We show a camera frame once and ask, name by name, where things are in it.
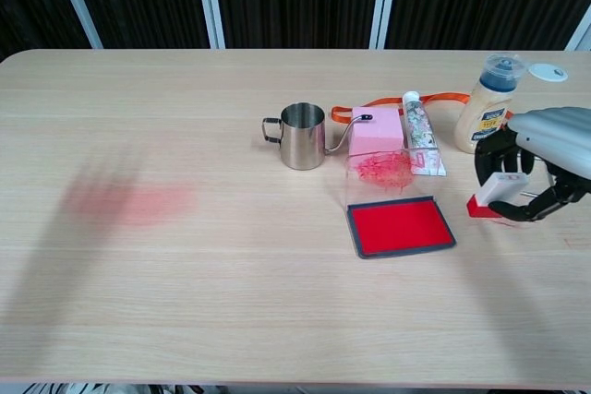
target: pink sponge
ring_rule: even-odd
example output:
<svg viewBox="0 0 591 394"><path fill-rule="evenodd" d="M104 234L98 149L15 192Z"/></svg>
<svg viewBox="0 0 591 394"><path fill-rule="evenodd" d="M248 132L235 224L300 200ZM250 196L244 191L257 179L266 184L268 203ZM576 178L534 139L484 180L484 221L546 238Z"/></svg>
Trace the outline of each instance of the pink sponge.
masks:
<svg viewBox="0 0 591 394"><path fill-rule="evenodd" d="M395 108L353 108L353 117L371 114L373 119L354 124L349 138L349 155L374 151L396 151L404 148L404 134Z"/></svg>

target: robotic hand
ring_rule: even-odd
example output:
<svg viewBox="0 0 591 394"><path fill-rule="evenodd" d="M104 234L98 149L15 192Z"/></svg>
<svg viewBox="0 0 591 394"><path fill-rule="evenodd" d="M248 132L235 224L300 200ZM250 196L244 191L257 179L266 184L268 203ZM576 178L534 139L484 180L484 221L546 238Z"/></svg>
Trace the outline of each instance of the robotic hand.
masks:
<svg viewBox="0 0 591 394"><path fill-rule="evenodd" d="M497 171L530 174L535 156L547 165L555 185L516 207L490 202L488 207L512 221L539 221L591 193L591 109L548 108L516 114L508 124L476 145L476 174L483 185Z"/></svg>

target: wooden table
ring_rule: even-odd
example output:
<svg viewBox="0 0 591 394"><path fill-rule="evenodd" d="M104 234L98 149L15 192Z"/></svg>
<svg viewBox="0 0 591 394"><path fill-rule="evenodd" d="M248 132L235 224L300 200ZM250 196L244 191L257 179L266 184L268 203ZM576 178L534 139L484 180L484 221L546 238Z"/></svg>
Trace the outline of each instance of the wooden table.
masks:
<svg viewBox="0 0 591 394"><path fill-rule="evenodd" d="M286 168L260 120L469 91L486 53L30 51L0 65L0 376L591 386L591 197L471 220L458 103L433 103L458 244L357 258L344 156ZM531 53L513 110L589 106L590 53ZM328 139L342 126L328 124Z"/></svg>

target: red stain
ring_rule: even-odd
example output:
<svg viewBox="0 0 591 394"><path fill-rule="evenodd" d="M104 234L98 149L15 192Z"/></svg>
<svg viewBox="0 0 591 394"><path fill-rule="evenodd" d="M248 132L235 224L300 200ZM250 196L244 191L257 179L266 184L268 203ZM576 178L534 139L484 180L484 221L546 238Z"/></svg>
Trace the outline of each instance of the red stain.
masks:
<svg viewBox="0 0 591 394"><path fill-rule="evenodd" d="M112 223L150 226L190 211L192 185L76 184L66 200L70 211Z"/></svg>
<svg viewBox="0 0 591 394"><path fill-rule="evenodd" d="M404 188L415 177L411 172L412 161L407 151L375 154L357 166L359 178L383 187Z"/></svg>

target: squeeze bottle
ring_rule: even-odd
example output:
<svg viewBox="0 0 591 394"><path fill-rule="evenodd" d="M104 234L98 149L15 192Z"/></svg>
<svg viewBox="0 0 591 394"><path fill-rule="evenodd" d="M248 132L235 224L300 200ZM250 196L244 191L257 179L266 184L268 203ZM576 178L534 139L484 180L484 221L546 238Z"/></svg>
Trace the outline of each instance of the squeeze bottle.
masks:
<svg viewBox="0 0 591 394"><path fill-rule="evenodd" d="M473 153L477 142L499 129L513 91L525 72L516 54L491 54L455 125L453 138L462 151Z"/></svg>

